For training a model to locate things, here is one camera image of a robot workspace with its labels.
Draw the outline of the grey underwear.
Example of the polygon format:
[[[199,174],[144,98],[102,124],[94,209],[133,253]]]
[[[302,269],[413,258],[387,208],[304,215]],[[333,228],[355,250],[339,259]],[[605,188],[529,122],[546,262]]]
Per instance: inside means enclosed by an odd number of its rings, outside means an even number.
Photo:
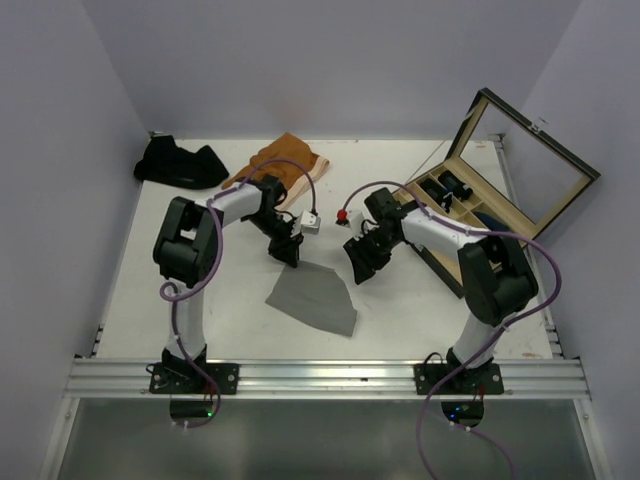
[[[332,268],[304,261],[285,266],[265,303],[316,330],[346,338],[354,334],[358,312]]]

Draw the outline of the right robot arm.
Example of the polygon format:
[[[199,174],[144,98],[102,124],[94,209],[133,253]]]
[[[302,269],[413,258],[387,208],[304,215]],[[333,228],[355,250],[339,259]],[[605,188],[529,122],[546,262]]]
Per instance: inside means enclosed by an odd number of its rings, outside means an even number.
[[[342,208],[336,214],[336,223],[352,233],[343,249],[356,284],[385,267],[401,243],[437,251],[457,263],[469,317],[447,354],[445,379],[454,391],[470,391],[481,380],[480,368],[493,358],[495,336],[538,294],[521,238],[511,232],[473,229],[419,199],[402,204],[386,188],[369,195],[365,205],[373,219],[369,229],[359,210]]]

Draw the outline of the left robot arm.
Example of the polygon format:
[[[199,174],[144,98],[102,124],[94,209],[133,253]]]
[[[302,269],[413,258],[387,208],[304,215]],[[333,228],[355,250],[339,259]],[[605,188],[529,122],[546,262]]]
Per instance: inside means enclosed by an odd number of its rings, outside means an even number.
[[[172,379],[185,392],[201,390],[208,369],[202,326],[204,288],[220,266],[223,228],[248,221],[269,238],[268,254],[295,268],[303,235],[295,218],[276,208],[287,190],[274,176],[249,180],[215,195],[204,204],[184,197],[169,203],[158,233],[153,261],[165,283],[160,296],[171,304],[170,333],[161,362],[174,367]]]

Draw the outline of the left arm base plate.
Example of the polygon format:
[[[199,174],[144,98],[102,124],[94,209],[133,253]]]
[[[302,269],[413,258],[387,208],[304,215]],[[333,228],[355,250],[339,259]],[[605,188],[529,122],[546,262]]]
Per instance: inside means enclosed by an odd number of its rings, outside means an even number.
[[[202,369],[218,385],[220,395],[235,395],[240,378],[240,365],[235,363],[207,363]],[[214,394],[213,387],[199,373],[187,375],[170,371],[161,363],[148,364],[151,375],[149,392],[152,394]]]

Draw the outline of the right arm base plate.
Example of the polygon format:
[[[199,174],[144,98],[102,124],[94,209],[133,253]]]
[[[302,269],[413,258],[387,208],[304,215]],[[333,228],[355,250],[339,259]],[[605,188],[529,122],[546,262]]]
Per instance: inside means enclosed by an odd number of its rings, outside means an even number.
[[[453,370],[446,363],[417,363],[413,365],[415,389],[426,396],[431,389]],[[443,383],[439,395],[502,395],[505,392],[500,367],[489,362],[475,369],[465,369]]]

